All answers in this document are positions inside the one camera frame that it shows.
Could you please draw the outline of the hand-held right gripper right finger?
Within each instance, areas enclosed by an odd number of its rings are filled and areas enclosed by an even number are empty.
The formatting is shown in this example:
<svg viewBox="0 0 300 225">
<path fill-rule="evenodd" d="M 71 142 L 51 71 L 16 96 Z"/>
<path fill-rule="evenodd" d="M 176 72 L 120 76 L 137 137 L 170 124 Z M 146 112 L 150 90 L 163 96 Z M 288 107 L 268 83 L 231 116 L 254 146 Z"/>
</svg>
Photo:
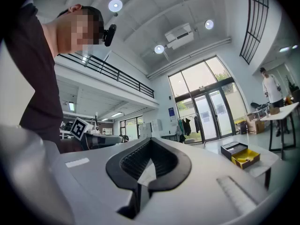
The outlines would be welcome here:
<svg viewBox="0 0 300 225">
<path fill-rule="evenodd" d="M 148 184 L 150 193 L 177 188 L 189 176 L 192 169 L 187 154 L 157 138 L 150 140 L 150 159 L 156 173 L 156 179 Z"/>
</svg>

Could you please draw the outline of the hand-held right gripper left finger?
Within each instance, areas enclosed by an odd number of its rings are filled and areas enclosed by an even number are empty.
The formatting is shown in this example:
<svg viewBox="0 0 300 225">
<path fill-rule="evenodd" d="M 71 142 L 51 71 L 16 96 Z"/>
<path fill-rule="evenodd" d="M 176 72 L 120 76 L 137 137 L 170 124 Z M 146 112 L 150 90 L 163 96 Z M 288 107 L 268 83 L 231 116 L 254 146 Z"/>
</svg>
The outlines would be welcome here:
<svg viewBox="0 0 300 225">
<path fill-rule="evenodd" d="M 150 138 L 115 154 L 106 163 L 106 173 L 114 184 L 136 192 L 138 180 L 150 160 Z"/>
</svg>

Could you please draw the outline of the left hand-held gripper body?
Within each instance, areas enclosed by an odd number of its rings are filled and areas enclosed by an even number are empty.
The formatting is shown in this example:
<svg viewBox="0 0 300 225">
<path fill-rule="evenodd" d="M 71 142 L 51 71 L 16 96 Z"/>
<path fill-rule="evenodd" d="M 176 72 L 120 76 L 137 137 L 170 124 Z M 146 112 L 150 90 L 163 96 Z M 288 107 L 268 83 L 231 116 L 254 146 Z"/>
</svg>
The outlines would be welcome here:
<svg viewBox="0 0 300 225">
<path fill-rule="evenodd" d="M 80 142 L 83 150 L 100 149 L 122 143 L 121 136 L 101 134 L 96 123 L 90 124 L 78 117 L 73 122 L 70 133 Z"/>
</svg>

